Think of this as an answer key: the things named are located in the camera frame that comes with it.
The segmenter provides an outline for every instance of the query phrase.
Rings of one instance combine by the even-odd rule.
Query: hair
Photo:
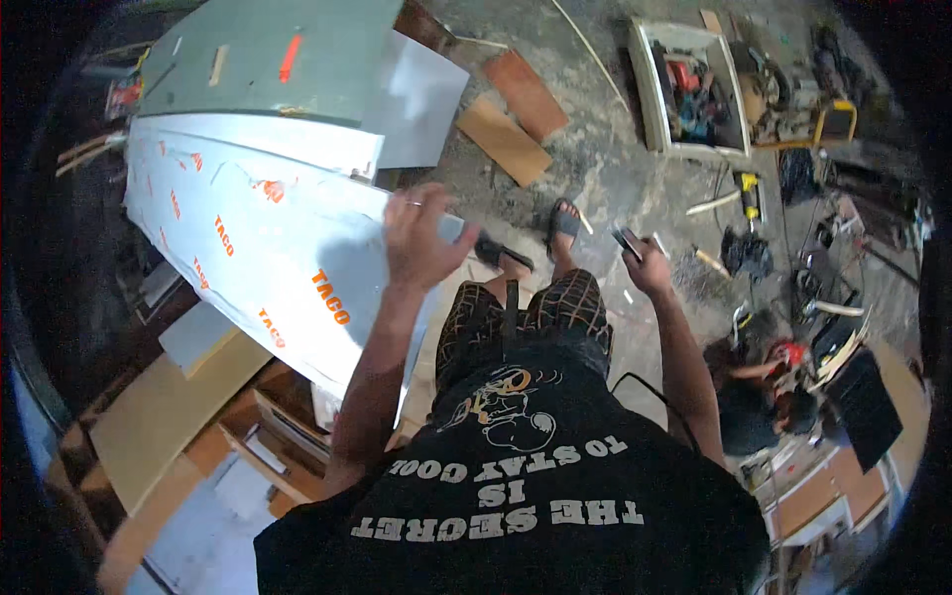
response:
[[[817,397],[797,386],[793,392],[786,393],[788,399],[787,415],[789,421],[785,431],[791,434],[808,434],[817,423],[820,403]]]

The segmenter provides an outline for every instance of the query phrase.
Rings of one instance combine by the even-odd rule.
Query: hand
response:
[[[397,190],[384,210],[390,285],[426,293],[463,263],[479,237],[479,227],[466,223],[460,237],[448,244],[436,233],[449,196],[442,184]]]
[[[622,259],[628,269],[628,276],[631,277],[635,287],[652,300],[673,292],[671,269],[668,268],[667,259],[658,247],[657,242],[653,238],[639,240],[631,233],[630,229],[624,229],[622,233],[627,238],[628,243],[642,255],[642,262],[639,263],[630,251],[625,250],[622,253]]]

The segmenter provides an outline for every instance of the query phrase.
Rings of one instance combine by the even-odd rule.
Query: wrist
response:
[[[384,288],[377,313],[377,324],[390,332],[411,332],[423,306],[426,291],[421,288],[390,284]]]
[[[648,296],[648,299],[651,300],[651,303],[655,306],[677,302],[678,300],[677,296],[674,294],[674,287],[672,286],[651,289],[646,291],[645,295]]]

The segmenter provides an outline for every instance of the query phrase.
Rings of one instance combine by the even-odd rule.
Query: white sheet with orange logo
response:
[[[388,193],[349,175],[372,179],[382,142],[270,116],[138,118],[125,205],[202,299],[343,399],[387,283]],[[461,227],[446,217],[440,232],[453,239]],[[417,319],[405,387],[433,300]]]

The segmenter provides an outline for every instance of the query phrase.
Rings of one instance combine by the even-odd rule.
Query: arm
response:
[[[453,245],[436,234],[447,202],[442,186],[427,184],[397,191],[387,203],[389,284],[334,425],[325,498],[359,482],[383,458],[420,306],[426,293],[462,264],[476,242],[479,230],[470,225]]]
[[[775,367],[783,363],[783,360],[770,360],[759,366],[735,367],[727,372],[731,378],[763,378],[774,370]]]
[[[632,246],[642,254],[642,262],[638,262],[630,252],[623,254],[628,275],[635,287],[651,300],[658,316],[664,396],[671,406],[684,416],[695,440],[698,441],[701,453],[724,466],[717,394],[704,357],[694,341],[691,328],[671,286],[667,260],[653,240],[640,241],[629,230],[626,230],[625,234]],[[684,427],[670,412],[668,433],[690,446]]]

